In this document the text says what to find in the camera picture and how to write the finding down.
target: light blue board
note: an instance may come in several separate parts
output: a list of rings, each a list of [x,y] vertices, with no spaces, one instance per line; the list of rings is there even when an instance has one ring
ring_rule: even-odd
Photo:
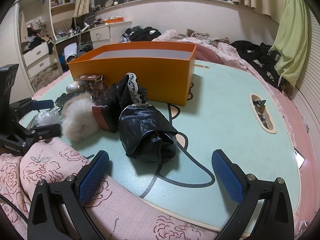
[[[195,68],[193,99],[186,106],[179,106],[181,113],[172,120],[173,126],[187,137],[188,148],[184,152],[179,148],[177,155],[162,167],[126,157],[118,133],[100,131],[80,143],[62,139],[84,156],[106,150],[111,160],[108,174],[116,181],[145,200],[195,221],[222,228],[237,207],[213,172],[211,156],[216,149],[222,149],[244,173],[253,173],[258,179],[284,178],[294,211],[300,194],[299,171],[289,135],[269,95],[256,78],[244,71],[196,63],[210,69]],[[64,78],[41,100],[55,100],[72,81],[71,76]],[[267,100],[276,134],[267,133],[259,125],[250,106],[250,93]],[[150,103],[169,119],[167,104]],[[34,113],[26,116],[24,124],[33,116]],[[259,202],[247,233],[252,231],[261,205]]]

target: orange box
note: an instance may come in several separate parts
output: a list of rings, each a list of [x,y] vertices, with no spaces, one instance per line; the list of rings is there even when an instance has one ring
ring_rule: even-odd
[[[105,45],[68,65],[74,80],[102,74],[107,86],[128,72],[148,90],[148,99],[185,106],[192,82],[196,44],[142,41]]]

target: blue gripper pad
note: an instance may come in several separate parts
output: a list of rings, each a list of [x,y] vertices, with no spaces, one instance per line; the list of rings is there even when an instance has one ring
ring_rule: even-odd
[[[100,181],[106,174],[106,171],[108,169],[109,155],[105,151],[100,152],[103,153],[79,185],[78,200],[81,206],[83,206],[85,203],[89,202],[92,199],[94,192],[99,187]]]
[[[52,100],[41,100],[41,101],[34,101],[30,105],[30,110],[51,109],[53,107],[54,107],[54,102]]]
[[[219,176],[231,200],[240,205],[243,200],[243,186],[218,150],[212,153],[211,162],[214,172]]]

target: black clamp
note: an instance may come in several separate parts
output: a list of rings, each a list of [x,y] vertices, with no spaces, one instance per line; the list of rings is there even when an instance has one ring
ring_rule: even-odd
[[[246,239],[293,240],[293,213],[284,179],[264,181],[245,174],[222,150],[213,152],[212,167],[230,198],[239,204],[215,240],[239,240],[261,199],[264,202],[259,217]]]
[[[52,124],[28,130],[19,124],[19,121],[29,112],[51,109],[54,107],[54,102],[26,98],[9,104],[17,70],[18,65],[7,65],[0,68],[0,147],[6,148],[10,153],[23,156],[39,140],[59,137],[61,126]]]
[[[38,181],[28,219],[28,240],[72,240],[59,208],[64,203],[81,240],[105,240],[83,205],[90,201],[109,164],[109,155],[99,151],[94,159],[64,181]]]

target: white lace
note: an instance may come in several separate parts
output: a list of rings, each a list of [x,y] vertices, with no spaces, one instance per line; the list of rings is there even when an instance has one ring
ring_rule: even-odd
[[[121,114],[124,112],[124,110],[126,110],[128,107],[142,107],[142,108],[148,108],[150,106],[152,106],[151,104],[149,104],[148,102],[146,103],[142,103],[142,100],[140,99],[140,95],[138,94],[138,84],[137,84],[137,77],[134,73],[127,73],[127,75],[129,76],[129,80],[128,80],[128,89],[129,89],[129,93],[130,93],[130,97],[131,100],[133,102],[132,105],[127,106],[125,109],[123,109],[123,111],[121,112]]]
[[[134,73],[127,73],[129,76],[128,80],[128,88],[129,93],[131,96],[131,100],[134,104],[142,104],[142,101],[140,99],[140,95],[138,94],[138,84],[137,84],[137,77]]]

